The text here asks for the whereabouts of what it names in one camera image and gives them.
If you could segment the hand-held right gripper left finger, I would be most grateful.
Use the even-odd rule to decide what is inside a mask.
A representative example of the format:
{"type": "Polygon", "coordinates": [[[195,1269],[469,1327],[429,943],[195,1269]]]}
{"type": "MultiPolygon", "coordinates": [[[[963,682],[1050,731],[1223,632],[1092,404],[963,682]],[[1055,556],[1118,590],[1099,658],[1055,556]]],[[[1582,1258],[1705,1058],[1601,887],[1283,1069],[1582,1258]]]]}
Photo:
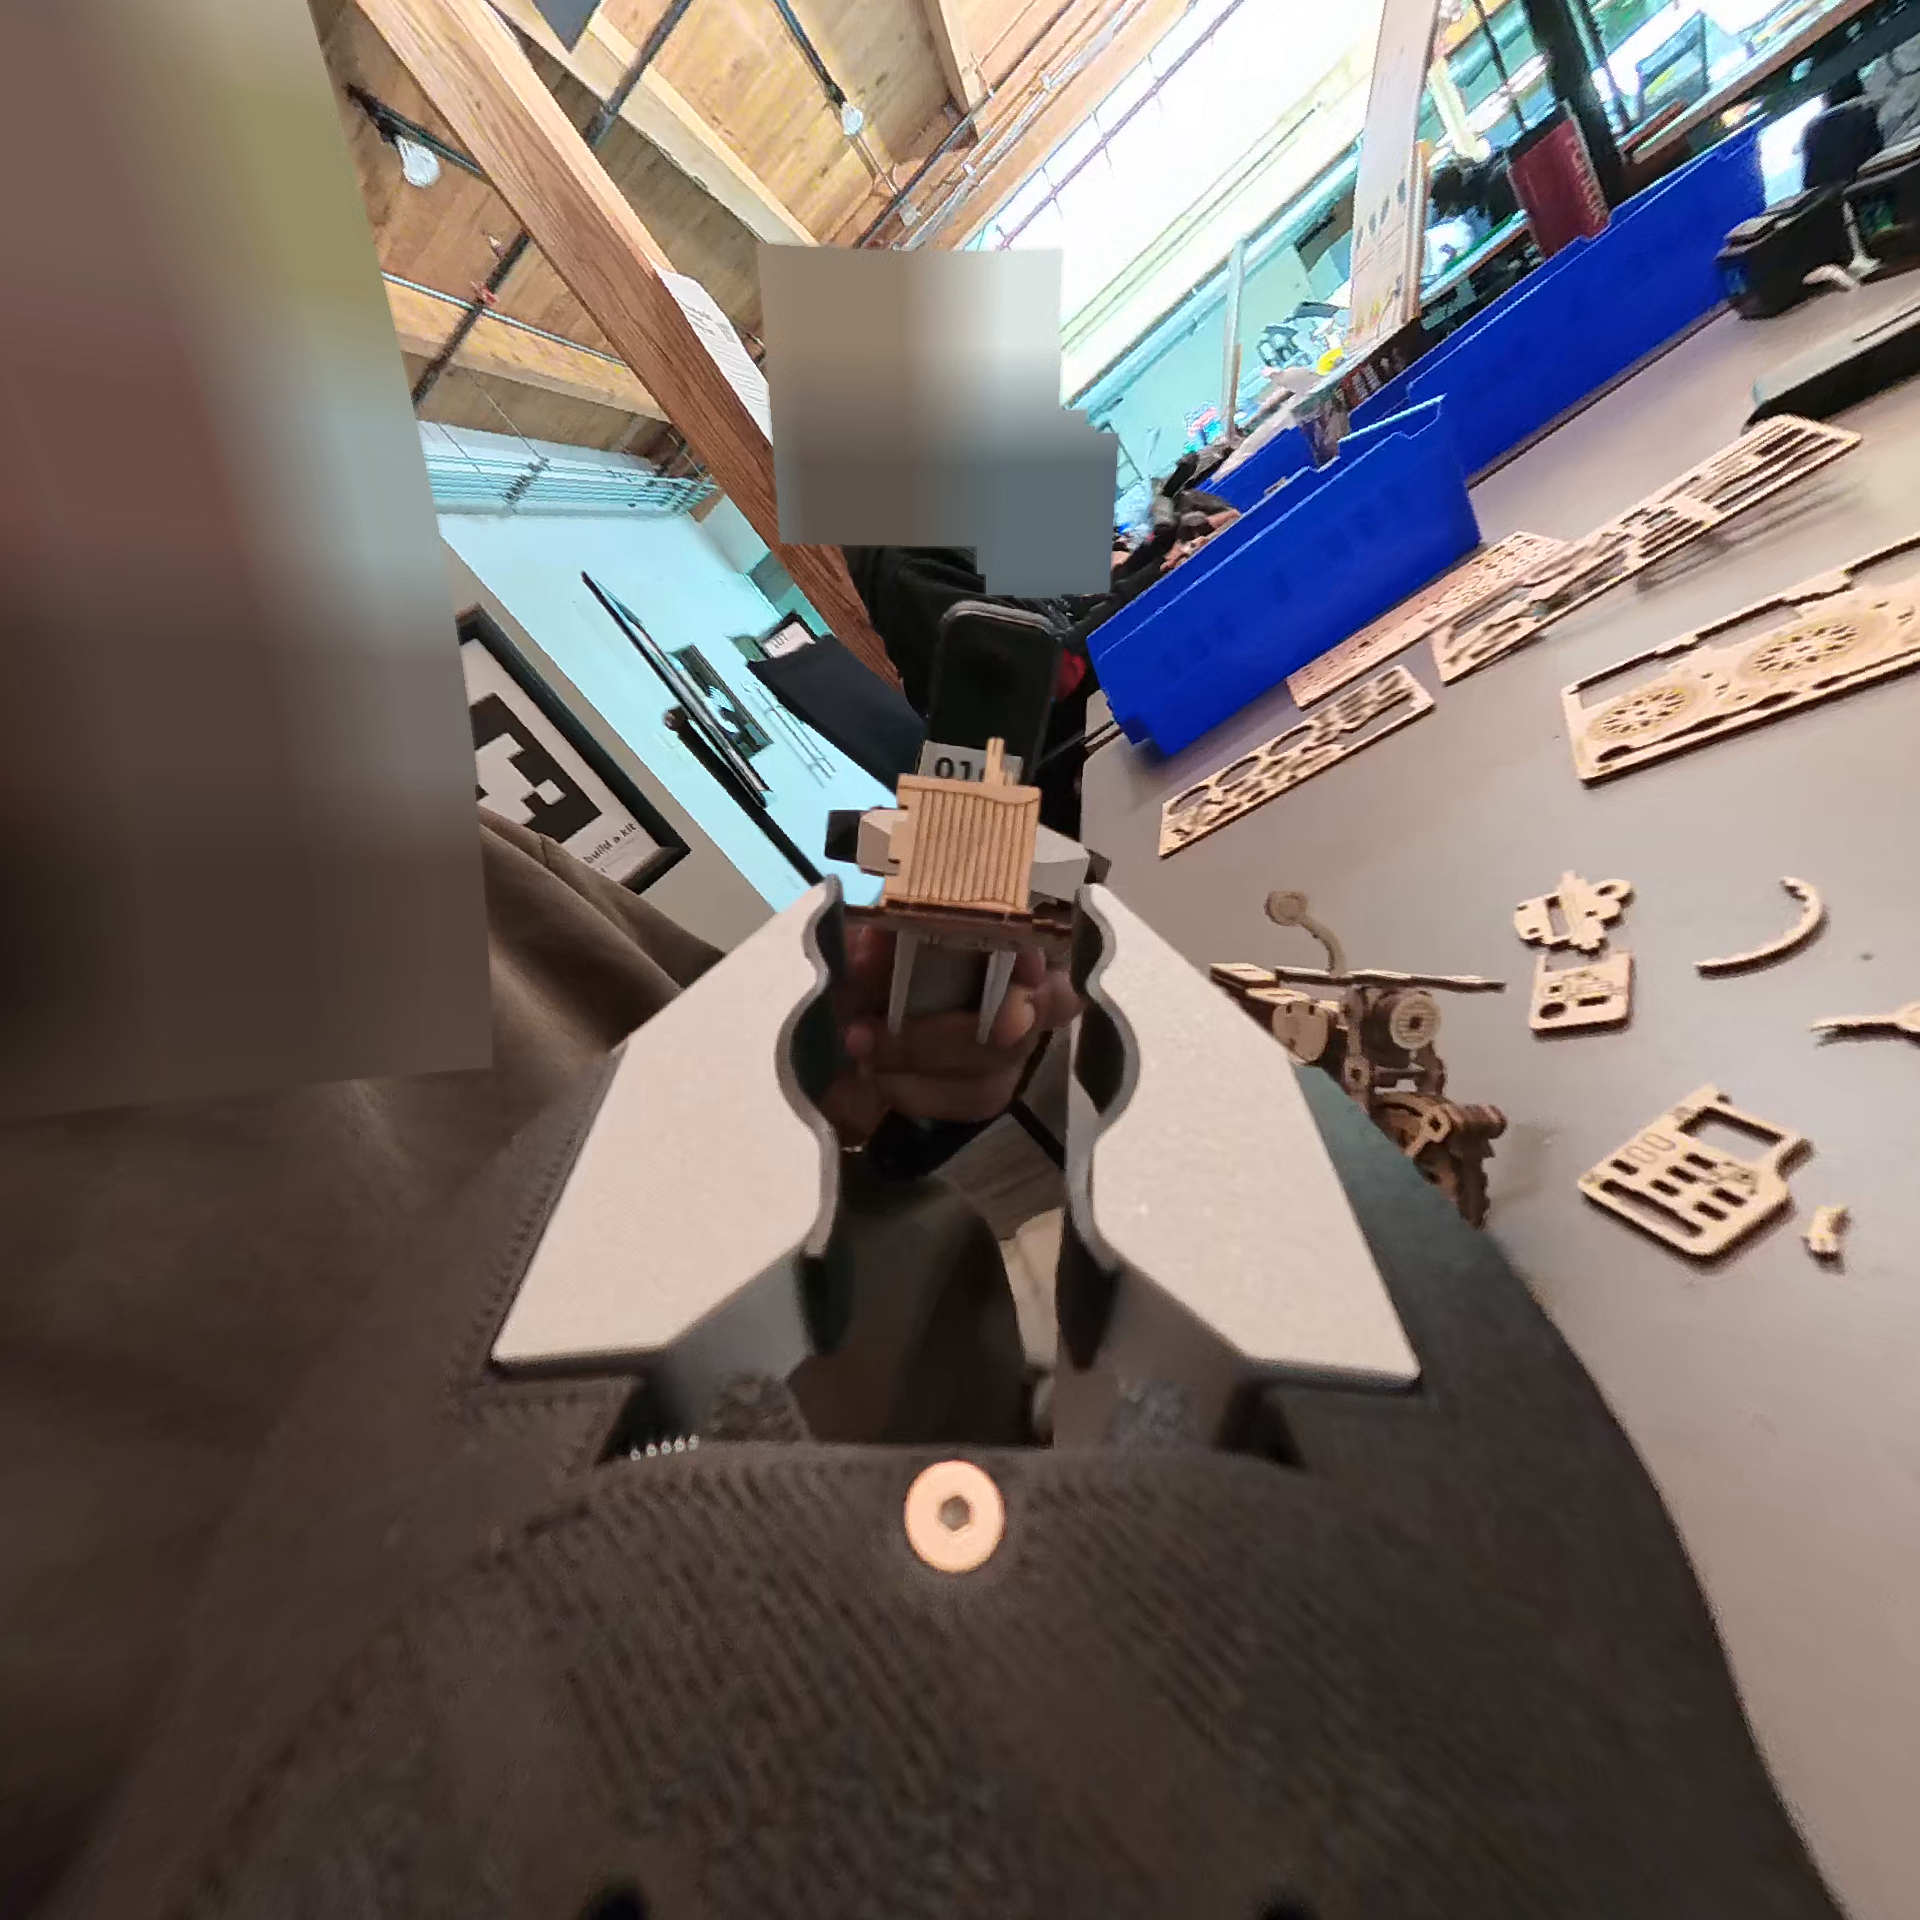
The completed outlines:
{"type": "Polygon", "coordinates": [[[847,1332],[828,985],[842,886],[821,881],[617,1052],[574,1126],[494,1336],[511,1378],[638,1378],[668,1432],[782,1385],[847,1332]]]}

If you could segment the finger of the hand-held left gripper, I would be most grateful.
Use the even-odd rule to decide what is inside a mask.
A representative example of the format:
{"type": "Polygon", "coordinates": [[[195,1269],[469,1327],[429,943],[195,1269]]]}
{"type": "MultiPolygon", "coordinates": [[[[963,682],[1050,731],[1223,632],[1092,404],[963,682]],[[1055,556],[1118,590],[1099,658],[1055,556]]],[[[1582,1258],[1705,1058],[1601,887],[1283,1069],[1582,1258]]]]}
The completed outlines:
{"type": "MultiPolygon", "coordinates": [[[[899,837],[910,837],[910,812],[903,806],[870,806],[861,812],[835,810],[828,812],[828,857],[850,863],[873,877],[895,877],[900,851],[895,850],[899,837]]],[[[910,975],[920,953],[920,938],[910,930],[899,930],[891,919],[882,919],[882,930],[891,938],[891,984],[887,984],[887,1031],[899,1036],[909,1020],[910,1003],[910,975]]]]}
{"type": "Polygon", "coordinates": [[[997,943],[989,946],[989,960],[978,978],[978,1046],[985,1046],[997,1031],[997,1020],[1006,988],[1016,975],[1019,953],[1030,946],[1044,946],[1044,938],[1057,933],[1057,926],[1072,919],[1072,908],[1081,886],[1105,881],[1105,874],[1105,854],[1092,851],[1086,847],[1068,840],[1057,830],[1038,832],[1030,868],[1025,908],[1019,908],[1016,915],[1016,930],[997,938],[997,943]]]}

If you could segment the ribbed wooden model part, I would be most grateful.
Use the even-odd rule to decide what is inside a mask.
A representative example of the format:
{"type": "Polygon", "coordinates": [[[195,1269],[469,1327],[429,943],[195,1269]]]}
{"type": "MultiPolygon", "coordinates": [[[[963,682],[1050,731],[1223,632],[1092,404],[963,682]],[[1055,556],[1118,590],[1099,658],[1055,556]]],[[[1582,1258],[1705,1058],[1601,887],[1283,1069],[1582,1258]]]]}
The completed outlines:
{"type": "Polygon", "coordinates": [[[998,742],[989,742],[983,780],[909,775],[891,806],[910,812],[899,837],[899,874],[858,916],[919,933],[925,943],[989,949],[1016,930],[1043,827],[1043,789],[1008,780],[998,742]]]}

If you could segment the wooden motorcycle model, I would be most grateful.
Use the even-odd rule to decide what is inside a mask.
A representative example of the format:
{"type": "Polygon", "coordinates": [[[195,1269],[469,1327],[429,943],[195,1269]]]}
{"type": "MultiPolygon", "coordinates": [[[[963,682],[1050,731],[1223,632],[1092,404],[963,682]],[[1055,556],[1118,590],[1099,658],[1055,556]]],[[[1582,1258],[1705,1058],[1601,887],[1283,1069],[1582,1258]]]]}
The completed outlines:
{"type": "Polygon", "coordinates": [[[1444,997],[1490,997],[1506,984],[1458,974],[1350,966],[1340,938],[1302,891],[1271,891],[1265,915],[1309,933],[1321,966],[1212,962],[1207,975],[1283,1046],[1295,1065],[1341,1095],[1444,1192],[1471,1228],[1490,1216],[1490,1159],[1507,1120],[1499,1107],[1452,1099],[1438,1049],[1444,997]]]}

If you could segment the person's left hand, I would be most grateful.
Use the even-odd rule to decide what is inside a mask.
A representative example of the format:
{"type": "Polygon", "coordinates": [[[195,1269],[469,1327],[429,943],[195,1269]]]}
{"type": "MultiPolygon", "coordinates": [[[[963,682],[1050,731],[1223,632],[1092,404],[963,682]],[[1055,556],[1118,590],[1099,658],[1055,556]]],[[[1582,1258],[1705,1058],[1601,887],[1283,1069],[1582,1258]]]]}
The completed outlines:
{"type": "Polygon", "coordinates": [[[828,997],[838,1071],[815,1107],[847,1146],[861,1146],[891,1113],[997,1120],[1016,1099],[1038,1046],[1083,1005],[1063,966],[1021,949],[985,1037],[963,1008],[887,1029],[891,946],[887,930],[855,924],[847,938],[847,974],[828,997]]]}

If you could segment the black monitor on stand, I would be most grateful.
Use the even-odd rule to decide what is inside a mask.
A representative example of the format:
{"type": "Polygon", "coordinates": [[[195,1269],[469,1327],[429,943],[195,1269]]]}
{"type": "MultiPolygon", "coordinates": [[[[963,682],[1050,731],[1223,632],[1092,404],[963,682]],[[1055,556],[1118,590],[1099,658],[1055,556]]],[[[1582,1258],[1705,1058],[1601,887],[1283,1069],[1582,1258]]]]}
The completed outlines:
{"type": "Polygon", "coordinates": [[[654,671],[654,678],[658,678],[668,697],[662,721],[678,731],[685,748],[742,806],[771,812],[773,788],[757,767],[757,758],[771,748],[771,731],[755,717],[731,682],[700,647],[658,647],[641,617],[587,570],[582,573],[582,583],[615,621],[632,656],[654,671]]]}

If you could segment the framed black-white marker poster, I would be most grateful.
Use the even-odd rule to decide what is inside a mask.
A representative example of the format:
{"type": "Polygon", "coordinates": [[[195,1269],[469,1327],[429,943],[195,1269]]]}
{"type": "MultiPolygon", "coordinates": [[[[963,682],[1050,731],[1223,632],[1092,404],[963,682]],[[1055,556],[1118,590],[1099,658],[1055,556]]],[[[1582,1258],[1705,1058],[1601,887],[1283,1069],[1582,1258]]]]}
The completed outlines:
{"type": "Polygon", "coordinates": [[[476,802],[559,842],[592,871],[646,891],[685,854],[681,832],[534,671],[491,610],[455,621],[474,736],[476,802]]]}

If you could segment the short blue plastic bin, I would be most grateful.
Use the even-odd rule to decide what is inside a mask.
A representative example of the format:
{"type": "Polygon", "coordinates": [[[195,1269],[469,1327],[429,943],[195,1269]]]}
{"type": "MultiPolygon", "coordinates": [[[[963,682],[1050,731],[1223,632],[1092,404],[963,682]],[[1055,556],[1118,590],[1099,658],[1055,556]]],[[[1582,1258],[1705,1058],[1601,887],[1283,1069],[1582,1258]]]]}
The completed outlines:
{"type": "Polygon", "coordinates": [[[1212,494],[1236,515],[1092,632],[1126,742],[1175,755],[1479,546],[1444,397],[1352,431],[1313,465],[1281,431],[1212,494]]]}

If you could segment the white paper sign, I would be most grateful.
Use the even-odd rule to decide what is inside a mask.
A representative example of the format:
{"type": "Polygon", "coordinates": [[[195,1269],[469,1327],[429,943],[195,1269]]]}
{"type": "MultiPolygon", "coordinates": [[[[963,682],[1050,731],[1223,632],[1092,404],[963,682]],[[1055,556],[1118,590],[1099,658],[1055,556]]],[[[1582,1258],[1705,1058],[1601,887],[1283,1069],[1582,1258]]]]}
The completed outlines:
{"type": "Polygon", "coordinates": [[[719,365],[738,401],[757,422],[761,435],[771,435],[771,389],[755,362],[748,344],[736,330],[731,315],[713,301],[713,293],[685,275],[658,275],[662,287],[673,293],[685,324],[710,350],[710,359],[719,365]]]}

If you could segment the small wooden cutout piece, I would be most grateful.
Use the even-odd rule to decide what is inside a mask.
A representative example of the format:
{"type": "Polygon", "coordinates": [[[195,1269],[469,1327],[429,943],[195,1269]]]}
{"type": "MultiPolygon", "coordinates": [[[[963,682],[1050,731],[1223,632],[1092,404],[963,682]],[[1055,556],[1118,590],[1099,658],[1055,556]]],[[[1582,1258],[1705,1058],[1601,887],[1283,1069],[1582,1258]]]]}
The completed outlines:
{"type": "Polygon", "coordinates": [[[1554,887],[1516,903],[1511,926],[1523,943],[1601,957],[1629,901],[1629,877],[1589,881],[1563,871],[1554,887]]]}

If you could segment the curved wooden piece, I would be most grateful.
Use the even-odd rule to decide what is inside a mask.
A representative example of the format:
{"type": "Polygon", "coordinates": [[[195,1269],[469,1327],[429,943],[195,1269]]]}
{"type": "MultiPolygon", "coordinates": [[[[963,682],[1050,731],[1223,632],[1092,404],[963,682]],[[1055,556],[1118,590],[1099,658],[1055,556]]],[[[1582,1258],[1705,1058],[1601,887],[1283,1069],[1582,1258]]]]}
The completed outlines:
{"type": "Polygon", "coordinates": [[[1777,938],[1769,938],[1768,943],[1742,946],[1742,949],[1724,953],[1724,957],[1695,960],[1697,975],[1719,978],[1719,975],[1758,974],[1764,966],[1783,962],[1787,957],[1794,957],[1813,943],[1813,938],[1830,919],[1821,891],[1813,881],[1794,877],[1794,874],[1783,874],[1781,887],[1796,903],[1796,916],[1789,919],[1789,926],[1781,930],[1777,938]]]}

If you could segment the long blue plastic bin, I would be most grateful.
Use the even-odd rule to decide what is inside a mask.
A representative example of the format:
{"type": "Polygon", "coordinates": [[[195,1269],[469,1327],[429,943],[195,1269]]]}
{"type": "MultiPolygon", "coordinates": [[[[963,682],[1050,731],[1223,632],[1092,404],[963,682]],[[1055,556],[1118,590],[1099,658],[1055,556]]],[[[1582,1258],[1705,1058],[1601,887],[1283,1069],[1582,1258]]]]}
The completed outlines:
{"type": "Polygon", "coordinates": [[[1469,483],[1727,301],[1719,250],[1764,211],[1760,130],[1739,130],[1648,185],[1357,401],[1327,468],[1298,426],[1207,480],[1251,511],[1278,487],[1371,465],[1371,491],[1469,483]]]}

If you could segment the wooden wheel parts sheet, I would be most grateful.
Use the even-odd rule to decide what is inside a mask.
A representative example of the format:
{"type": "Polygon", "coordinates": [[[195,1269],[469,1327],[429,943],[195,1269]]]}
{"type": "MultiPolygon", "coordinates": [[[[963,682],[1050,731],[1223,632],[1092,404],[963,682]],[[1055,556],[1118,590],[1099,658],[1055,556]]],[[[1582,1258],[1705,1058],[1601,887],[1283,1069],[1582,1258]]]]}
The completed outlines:
{"type": "Polygon", "coordinates": [[[1560,689],[1578,783],[1916,671],[1916,535],[1883,542],[1560,689]]]}

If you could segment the flat black box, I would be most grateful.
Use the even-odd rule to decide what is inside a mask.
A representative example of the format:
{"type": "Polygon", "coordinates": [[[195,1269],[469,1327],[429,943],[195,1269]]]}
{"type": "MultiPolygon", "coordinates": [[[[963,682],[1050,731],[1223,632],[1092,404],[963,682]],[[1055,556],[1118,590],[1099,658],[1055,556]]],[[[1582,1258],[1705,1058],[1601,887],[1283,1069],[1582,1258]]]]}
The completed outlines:
{"type": "Polygon", "coordinates": [[[1746,426],[1768,417],[1832,422],[1916,380],[1916,301],[1880,320],[1845,327],[1764,371],[1750,389],[1746,426]]]}

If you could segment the black device case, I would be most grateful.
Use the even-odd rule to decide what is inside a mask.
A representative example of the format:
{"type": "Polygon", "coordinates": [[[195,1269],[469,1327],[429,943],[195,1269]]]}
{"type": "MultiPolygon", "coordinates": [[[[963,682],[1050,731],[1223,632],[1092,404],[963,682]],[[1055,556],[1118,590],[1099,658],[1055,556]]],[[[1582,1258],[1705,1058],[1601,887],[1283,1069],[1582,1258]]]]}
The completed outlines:
{"type": "Polygon", "coordinates": [[[1769,320],[1814,287],[1845,287],[1916,261],[1916,138],[1887,141],[1877,100],[1842,79],[1796,133],[1796,194],[1727,228],[1724,302],[1769,320]]]}

